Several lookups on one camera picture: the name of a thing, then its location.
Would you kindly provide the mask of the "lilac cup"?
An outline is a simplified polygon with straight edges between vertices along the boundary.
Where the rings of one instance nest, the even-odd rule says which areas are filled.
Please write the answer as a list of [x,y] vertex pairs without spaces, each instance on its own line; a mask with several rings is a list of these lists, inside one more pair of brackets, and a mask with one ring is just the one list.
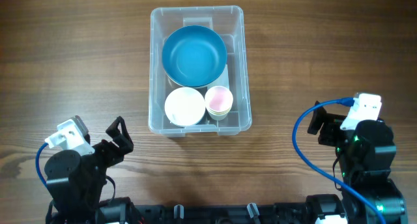
[[172,124],[180,127],[192,126],[204,117],[205,100],[199,91],[190,87],[181,87],[167,96],[164,110]]

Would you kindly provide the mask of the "cream cup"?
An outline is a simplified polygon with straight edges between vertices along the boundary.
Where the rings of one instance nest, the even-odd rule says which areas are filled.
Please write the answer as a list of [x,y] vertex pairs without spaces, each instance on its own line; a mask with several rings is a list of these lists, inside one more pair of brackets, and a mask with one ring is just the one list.
[[213,113],[209,112],[209,116],[213,120],[223,120],[227,116],[227,113],[226,114],[223,114],[223,115],[216,115],[216,114],[213,114]]

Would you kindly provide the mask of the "clear plastic storage container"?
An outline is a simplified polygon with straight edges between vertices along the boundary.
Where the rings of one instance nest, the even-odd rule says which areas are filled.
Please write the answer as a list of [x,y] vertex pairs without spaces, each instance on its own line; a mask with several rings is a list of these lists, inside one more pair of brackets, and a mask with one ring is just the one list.
[[[172,88],[162,65],[162,48],[166,39],[177,29],[201,25],[217,32],[227,48],[229,89],[233,106],[220,121],[206,114],[193,126],[172,124],[164,111],[165,99]],[[166,137],[184,137],[187,133],[216,132],[236,135],[252,125],[250,88],[246,58],[244,12],[236,5],[212,7],[159,7],[151,12],[150,81],[148,125],[153,133]]]

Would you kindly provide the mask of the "yellow cup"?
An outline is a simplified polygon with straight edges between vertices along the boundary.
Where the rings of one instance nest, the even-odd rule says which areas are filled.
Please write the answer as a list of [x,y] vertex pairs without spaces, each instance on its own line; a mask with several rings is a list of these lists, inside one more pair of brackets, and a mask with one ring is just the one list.
[[215,111],[215,110],[212,110],[211,108],[206,108],[206,110],[208,111],[208,113],[209,113],[210,115],[214,115],[214,116],[224,116],[224,115],[227,115],[227,114],[228,114],[228,112],[230,112],[231,108],[226,109],[225,111]]

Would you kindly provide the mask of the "cream bowl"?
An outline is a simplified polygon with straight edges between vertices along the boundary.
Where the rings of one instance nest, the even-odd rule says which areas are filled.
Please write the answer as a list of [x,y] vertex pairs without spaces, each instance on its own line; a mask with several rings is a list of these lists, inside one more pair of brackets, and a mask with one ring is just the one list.
[[198,87],[194,87],[194,86],[189,86],[189,85],[182,85],[180,83],[177,83],[174,79],[172,79],[171,77],[167,76],[167,82],[169,83],[169,85],[174,88],[174,87],[190,87],[190,88],[194,88],[194,89],[202,89],[207,87],[207,85],[202,85],[202,86],[198,86]]

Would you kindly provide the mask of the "pink cup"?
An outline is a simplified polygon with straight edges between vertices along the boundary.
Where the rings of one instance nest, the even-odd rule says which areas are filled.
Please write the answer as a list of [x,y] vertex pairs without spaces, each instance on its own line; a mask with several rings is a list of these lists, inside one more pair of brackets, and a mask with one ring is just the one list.
[[215,113],[229,111],[233,105],[233,94],[223,86],[211,87],[205,94],[205,103],[208,110]]

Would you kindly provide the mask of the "dark blue bowl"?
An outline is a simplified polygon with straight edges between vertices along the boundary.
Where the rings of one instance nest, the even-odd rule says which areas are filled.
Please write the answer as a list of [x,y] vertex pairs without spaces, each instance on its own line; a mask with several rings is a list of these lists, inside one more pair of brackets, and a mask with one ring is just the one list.
[[182,85],[208,85],[222,74],[226,64],[225,42],[217,32],[201,25],[177,29],[162,48],[165,73]]

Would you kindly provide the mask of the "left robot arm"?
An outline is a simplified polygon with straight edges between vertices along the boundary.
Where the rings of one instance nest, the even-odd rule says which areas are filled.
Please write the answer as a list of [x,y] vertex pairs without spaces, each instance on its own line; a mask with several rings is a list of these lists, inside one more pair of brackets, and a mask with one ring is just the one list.
[[57,126],[46,138],[49,147],[61,147],[45,164],[45,185],[52,201],[46,223],[139,223],[140,214],[128,197],[101,201],[102,188],[113,183],[106,171],[134,149],[125,121],[117,117],[107,128],[111,137],[92,145],[79,116]]

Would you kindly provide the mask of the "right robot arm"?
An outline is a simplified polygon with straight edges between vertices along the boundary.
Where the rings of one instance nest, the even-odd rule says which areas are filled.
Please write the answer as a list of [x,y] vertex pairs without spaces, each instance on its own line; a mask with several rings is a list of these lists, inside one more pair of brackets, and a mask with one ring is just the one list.
[[407,223],[405,199],[389,178],[397,152],[391,127],[379,117],[342,130],[345,119],[320,107],[313,112],[308,133],[317,134],[320,145],[335,148],[343,182],[373,204],[385,222]]

